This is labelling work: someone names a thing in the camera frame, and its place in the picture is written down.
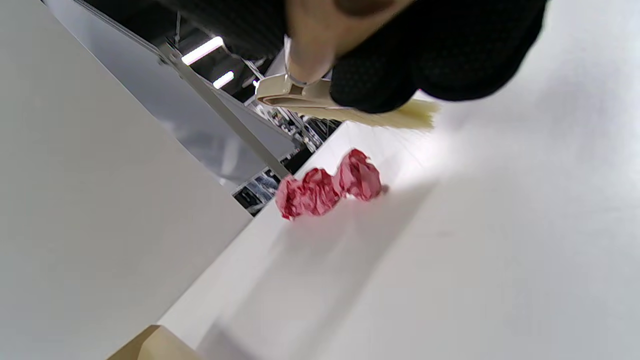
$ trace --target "beige plastic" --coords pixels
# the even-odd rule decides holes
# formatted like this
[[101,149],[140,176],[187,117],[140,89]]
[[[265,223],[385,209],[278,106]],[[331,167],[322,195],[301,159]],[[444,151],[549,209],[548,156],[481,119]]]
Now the beige plastic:
[[395,111],[382,114],[368,114],[353,108],[339,106],[329,93],[331,81],[322,79],[304,88],[296,86],[287,76],[275,75],[261,80],[256,89],[258,101],[269,106],[287,108],[296,113],[333,119],[353,121],[369,126],[395,127],[401,129],[431,129],[435,102],[412,99]]

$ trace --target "fluorescent light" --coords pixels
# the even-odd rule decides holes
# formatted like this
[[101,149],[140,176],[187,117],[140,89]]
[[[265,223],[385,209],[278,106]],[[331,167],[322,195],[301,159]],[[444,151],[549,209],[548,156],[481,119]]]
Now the fluorescent light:
[[220,76],[220,78],[216,81],[213,82],[213,87],[216,89],[219,89],[223,86],[225,86],[226,84],[229,84],[229,81],[232,81],[234,79],[234,72],[230,71],[222,76]]
[[187,55],[182,57],[182,62],[191,65],[192,63],[202,59],[203,56],[209,54],[211,51],[221,47],[224,45],[221,37],[214,37],[213,39],[207,41],[206,43],[200,45],[194,51],[191,51]]

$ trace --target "gloved hand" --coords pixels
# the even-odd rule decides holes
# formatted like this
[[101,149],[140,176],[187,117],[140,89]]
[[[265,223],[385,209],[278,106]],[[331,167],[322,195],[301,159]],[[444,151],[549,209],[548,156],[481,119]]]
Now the gloved hand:
[[[221,36],[243,58],[276,56],[284,46],[285,0],[156,1]],[[537,39],[546,3],[416,0],[337,59],[331,96],[368,113],[392,111],[418,89],[448,101],[489,96],[513,77]]]

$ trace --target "white surface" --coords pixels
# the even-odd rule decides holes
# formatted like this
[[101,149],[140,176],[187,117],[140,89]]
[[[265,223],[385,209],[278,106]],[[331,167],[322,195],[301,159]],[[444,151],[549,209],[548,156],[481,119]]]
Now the white surface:
[[250,217],[40,1],[0,33],[0,359],[105,359]]
[[517,77],[428,135],[348,125],[390,193],[267,207],[161,322],[216,360],[638,359],[640,3],[552,1]]
[[[266,167],[227,123],[171,67],[95,17],[74,0],[47,0],[58,20],[139,100],[171,130],[178,141],[216,176],[233,182],[233,189]],[[218,92],[276,158],[289,155],[290,137],[229,94]]]

